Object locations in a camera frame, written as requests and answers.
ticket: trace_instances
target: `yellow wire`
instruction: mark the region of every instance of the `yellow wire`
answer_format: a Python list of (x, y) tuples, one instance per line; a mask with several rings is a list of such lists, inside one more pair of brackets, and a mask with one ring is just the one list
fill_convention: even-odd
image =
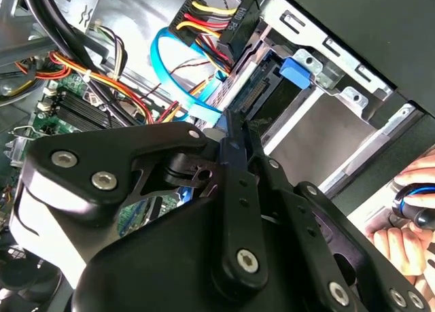
[(24, 83), (21, 87), (19, 87), (18, 89), (15, 89), (14, 91), (12, 91), (11, 93), (9, 93), (7, 96), (8, 97), (14, 97), (17, 94), (19, 94), (21, 91), (23, 91), (25, 88), (27, 88), (28, 86), (30, 86), (33, 83), (33, 81), (27, 81), (26, 83)]
[(218, 70), (220, 70), (225, 76), (229, 76), (229, 72), (227, 72), (225, 69), (221, 68), (216, 62), (206, 53), (204, 52), (204, 55), (210, 60), (210, 63)]
[[(84, 67), (81, 67), (79, 65), (76, 64), (71, 64), (70, 62), (66, 61), (65, 59), (63, 59), (61, 56), (59, 56), (58, 54), (54, 54), (54, 57), (61, 62), (62, 64), (68, 66), (70, 69), (73, 69), (74, 71), (79, 71), (80, 73), (86, 74), (87, 70)], [(94, 73), (92, 72), (90, 74), (90, 76), (96, 80), (100, 80), (101, 82), (103, 82), (104, 84), (107, 84), (108, 86), (112, 86), (114, 87), (117, 91), (121, 92), (122, 94), (125, 94), (127, 97), (131, 97), (123, 88), (119, 87), (117, 84), (112, 83), (108, 80), (106, 80), (105, 78), (101, 77), (98, 73)], [(133, 102), (136, 106), (136, 108), (141, 112), (141, 114), (147, 119), (147, 114), (145, 113), (145, 110), (139, 106), (138, 104), (136, 104), (135, 102)]]
[(198, 88), (196, 88), (195, 90), (192, 91), (191, 95), (194, 96), (194, 95), (200, 93), (202, 90), (204, 90), (204, 88), (205, 88), (206, 86), (207, 86), (206, 81), (203, 81), (203, 82), (201, 83), (201, 85), (200, 85)]
[(192, 5), (193, 5), (193, 7), (197, 8), (200, 11), (209, 12), (209, 13), (216, 13), (216, 14), (220, 14), (220, 15), (233, 15), (235, 12), (237, 12), (237, 8), (233, 8), (232, 10), (225, 10), (222, 8), (201, 5), (200, 3), (197, 3), (195, 1), (192, 2)]
[(143, 108), (141, 106), (139, 106), (138, 104), (136, 104), (135, 102), (133, 102), (136, 106), (136, 108), (141, 112), (141, 114), (143, 115), (143, 117), (145, 117), (145, 119), (147, 118), (147, 115), (145, 113), (145, 111), (143, 110)]
[(177, 25), (177, 30), (180, 30), (181, 28), (184, 27), (193, 27), (195, 29), (201, 30), (202, 32), (208, 33), (209, 35), (220, 38), (220, 33), (213, 31), (209, 28), (203, 27), (202, 25), (199, 25), (195, 22), (191, 22), (191, 21), (181, 22), (179, 25)]
[(174, 111), (172, 113), (170, 113), (164, 120), (162, 123), (167, 123), (170, 122), (171, 120), (174, 119), (175, 115), (177, 115), (177, 112), (181, 109), (181, 105), (178, 105), (177, 108), (174, 109)]

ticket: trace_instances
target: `black connector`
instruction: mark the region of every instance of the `black connector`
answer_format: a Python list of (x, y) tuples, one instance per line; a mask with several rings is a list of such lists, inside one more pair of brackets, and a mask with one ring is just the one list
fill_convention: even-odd
[(198, 33), (194, 32), (190, 28), (182, 28), (181, 30), (177, 30), (177, 25), (181, 22), (185, 21), (184, 14), (189, 13), (192, 9), (192, 2), (195, 1), (201, 5), (207, 5), (207, 2), (204, 0), (186, 0), (184, 1), (182, 7), (179, 9), (177, 15), (175, 15), (171, 24), (169, 25), (169, 32), (171, 32), (174, 36), (184, 42), (187, 46), (191, 46), (196, 38), (198, 37)]
[(259, 19), (260, 6), (257, 0), (242, 0), (217, 42), (219, 51), (228, 56), (233, 63), (236, 62), (256, 30)]

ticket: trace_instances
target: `metal drive bracket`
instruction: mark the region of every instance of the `metal drive bracket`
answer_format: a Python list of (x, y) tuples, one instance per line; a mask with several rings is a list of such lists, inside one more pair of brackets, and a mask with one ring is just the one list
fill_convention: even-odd
[(315, 48), (367, 91), (377, 92), (378, 95), (381, 93), (381, 100), (386, 100), (393, 93), (384, 81), (286, 0), (264, 0), (261, 10), (264, 21), (289, 41), (296, 45)]

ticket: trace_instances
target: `green circuit board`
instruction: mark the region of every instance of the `green circuit board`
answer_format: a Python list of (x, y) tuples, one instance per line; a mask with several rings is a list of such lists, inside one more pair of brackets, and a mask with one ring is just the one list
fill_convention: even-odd
[[(48, 84), (49, 89), (66, 88), (78, 97), (83, 98), (88, 86), (81, 77), (77, 74), (71, 74), (70, 76), (61, 79), (59, 81), (51, 81)], [(77, 132), (75, 127), (60, 120), (56, 116), (47, 116), (47, 114), (36, 114), (33, 121), (33, 127), (36, 131), (44, 132), (50, 135), (62, 135)], [(160, 210), (160, 216), (166, 214), (170, 210), (177, 207), (177, 196), (164, 196), (162, 208)], [(143, 224), (143, 219), (147, 213), (148, 205), (144, 202), (135, 203), (126, 208), (123, 208), (118, 215), (118, 233), (121, 236), (138, 229)]]

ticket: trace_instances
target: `silver screw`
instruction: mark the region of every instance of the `silver screw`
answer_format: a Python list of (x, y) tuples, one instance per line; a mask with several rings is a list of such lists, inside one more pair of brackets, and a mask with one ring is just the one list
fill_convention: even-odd
[(189, 131), (189, 135), (195, 139), (199, 139), (199, 134), (195, 131)]
[(418, 297), (416, 294), (414, 294), (412, 292), (408, 292), (408, 295), (416, 307), (418, 307), (421, 310), (424, 309), (424, 304), (421, 301), (420, 297)]
[(307, 186), (307, 190), (308, 190), (308, 192), (310, 192), (312, 195), (317, 195), (317, 191), (316, 191), (316, 189), (315, 189), (313, 186), (308, 185), (308, 186)]
[(276, 168), (276, 169), (279, 168), (279, 164), (278, 164), (278, 162), (274, 161), (273, 159), (270, 159), (270, 160), (269, 160), (269, 164), (271, 164), (271, 166), (272, 166), (273, 168)]
[(118, 185), (118, 180), (114, 174), (99, 171), (92, 176), (92, 184), (99, 190), (110, 191)]
[(405, 299), (403, 298), (402, 295), (400, 295), (400, 293), (397, 290), (392, 288), (389, 290), (389, 293), (391, 294), (391, 297), (393, 298), (394, 302), (396, 302), (399, 307), (406, 307)]
[(342, 306), (346, 307), (349, 305), (349, 295), (347, 295), (345, 289), (341, 287), (339, 283), (336, 283), (335, 281), (331, 281), (329, 283), (329, 291), (332, 295), (332, 297), (340, 303)]
[(52, 162), (62, 168), (71, 168), (77, 164), (77, 157), (68, 151), (57, 151), (52, 155)]
[(258, 270), (258, 260), (256, 256), (247, 249), (241, 249), (237, 252), (237, 262), (247, 273), (256, 273)]

